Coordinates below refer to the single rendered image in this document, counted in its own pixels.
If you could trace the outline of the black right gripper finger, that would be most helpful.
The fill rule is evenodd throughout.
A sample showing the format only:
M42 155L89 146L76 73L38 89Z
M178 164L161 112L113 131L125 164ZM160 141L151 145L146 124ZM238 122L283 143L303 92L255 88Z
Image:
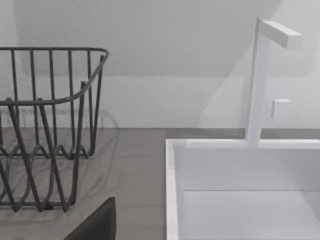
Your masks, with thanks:
M116 240L116 198L109 197L63 240Z

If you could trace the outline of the white sink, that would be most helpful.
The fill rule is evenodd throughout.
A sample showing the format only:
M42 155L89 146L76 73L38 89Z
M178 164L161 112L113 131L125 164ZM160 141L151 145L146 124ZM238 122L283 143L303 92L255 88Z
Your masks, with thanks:
M320 140L167 139L167 240L320 240Z

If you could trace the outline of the tall white tap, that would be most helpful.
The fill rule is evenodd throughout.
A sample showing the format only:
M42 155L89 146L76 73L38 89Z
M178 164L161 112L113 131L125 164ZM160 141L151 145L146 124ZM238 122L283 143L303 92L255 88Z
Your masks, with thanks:
M257 147L261 140L265 91L268 78L271 42L286 50L299 50L303 35L271 19L256 19L252 64L250 73L250 95L245 140L250 147Z

